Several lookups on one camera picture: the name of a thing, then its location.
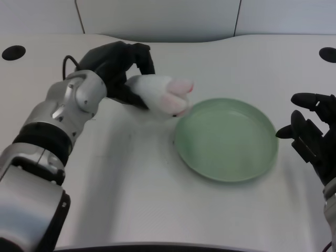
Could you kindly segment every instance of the white plush toy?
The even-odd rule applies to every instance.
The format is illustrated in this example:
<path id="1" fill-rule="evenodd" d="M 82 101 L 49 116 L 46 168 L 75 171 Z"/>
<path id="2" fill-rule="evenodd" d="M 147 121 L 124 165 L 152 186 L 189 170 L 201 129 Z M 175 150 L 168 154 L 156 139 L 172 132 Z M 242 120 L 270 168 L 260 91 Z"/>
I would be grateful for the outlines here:
<path id="1" fill-rule="evenodd" d="M 142 98 L 157 117 L 179 117 L 191 107 L 187 99 L 187 94 L 194 87 L 191 80 L 174 79 L 169 76 L 138 75 L 128 79 L 126 85 Z"/>

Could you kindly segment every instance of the black circular hole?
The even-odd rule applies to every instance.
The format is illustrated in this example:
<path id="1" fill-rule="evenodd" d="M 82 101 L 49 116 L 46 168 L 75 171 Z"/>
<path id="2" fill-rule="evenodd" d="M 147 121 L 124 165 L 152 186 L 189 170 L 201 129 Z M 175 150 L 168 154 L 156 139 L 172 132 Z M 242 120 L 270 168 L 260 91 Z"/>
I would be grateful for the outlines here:
<path id="1" fill-rule="evenodd" d="M 336 63 L 336 49 L 324 47 L 320 50 L 319 55 L 322 59 L 330 63 Z"/>
<path id="2" fill-rule="evenodd" d="M 2 58 L 5 60 L 16 60 L 21 58 L 26 53 L 26 48 L 23 46 L 11 46 L 2 52 Z"/>

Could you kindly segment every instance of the pink plush ear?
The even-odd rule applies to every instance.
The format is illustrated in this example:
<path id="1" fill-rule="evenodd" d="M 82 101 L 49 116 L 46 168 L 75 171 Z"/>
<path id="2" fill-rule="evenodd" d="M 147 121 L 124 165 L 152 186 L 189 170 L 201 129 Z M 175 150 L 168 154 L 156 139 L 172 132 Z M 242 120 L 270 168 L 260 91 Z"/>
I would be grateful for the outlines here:
<path id="1" fill-rule="evenodd" d="M 178 96 L 190 93 L 193 88 L 194 82 L 185 79 L 173 79 L 167 84 L 167 91 Z"/>
<path id="2" fill-rule="evenodd" d="M 160 109 L 168 114 L 179 114 L 188 107 L 187 101 L 171 93 L 165 93 L 160 98 Z"/>

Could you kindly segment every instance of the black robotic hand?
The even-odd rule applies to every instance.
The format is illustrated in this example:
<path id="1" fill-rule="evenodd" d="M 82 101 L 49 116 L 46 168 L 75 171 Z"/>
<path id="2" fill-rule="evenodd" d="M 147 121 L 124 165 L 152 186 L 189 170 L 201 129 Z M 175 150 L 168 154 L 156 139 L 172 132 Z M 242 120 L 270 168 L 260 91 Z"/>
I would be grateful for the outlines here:
<path id="1" fill-rule="evenodd" d="M 311 121 L 295 110 L 291 115 L 291 125 L 280 129 L 276 137 L 293 138 L 293 148 L 303 160 L 310 162 L 323 185 L 336 177 L 336 98 L 314 93 L 294 94 L 291 101 L 300 107 L 316 112 L 322 122 L 329 125 L 323 133 Z"/>
<path id="2" fill-rule="evenodd" d="M 100 76 L 107 88 L 107 97 L 141 109 L 146 104 L 128 86 L 126 71 L 136 64 L 142 75 L 155 74 L 150 47 L 118 41 L 94 48 L 79 62 L 80 70 L 91 70 Z"/>

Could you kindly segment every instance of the silver robot arm segment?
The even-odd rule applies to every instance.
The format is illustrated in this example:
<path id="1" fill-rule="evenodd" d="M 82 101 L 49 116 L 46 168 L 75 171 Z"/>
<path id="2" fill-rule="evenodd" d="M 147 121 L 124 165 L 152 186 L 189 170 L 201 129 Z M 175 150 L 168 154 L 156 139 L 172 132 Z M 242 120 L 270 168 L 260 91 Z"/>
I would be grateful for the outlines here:
<path id="1" fill-rule="evenodd" d="M 53 84 L 0 156 L 0 250 L 53 251 L 69 210 L 61 187 L 84 124 L 107 95 L 102 79 L 77 71 Z"/>

